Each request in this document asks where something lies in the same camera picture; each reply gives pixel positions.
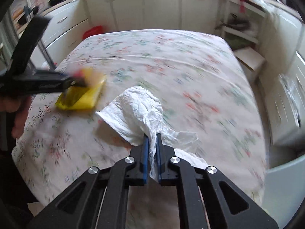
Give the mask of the person's left hand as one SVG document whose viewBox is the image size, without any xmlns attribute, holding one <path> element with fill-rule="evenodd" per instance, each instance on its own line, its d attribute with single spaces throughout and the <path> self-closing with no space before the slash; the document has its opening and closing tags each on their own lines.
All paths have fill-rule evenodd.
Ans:
<svg viewBox="0 0 305 229">
<path fill-rule="evenodd" d="M 14 125 L 10 130 L 14 139 L 19 139 L 24 133 L 25 122 L 32 103 L 32 96 L 9 98 L 1 97 L 1 112 L 15 113 Z"/>
</svg>

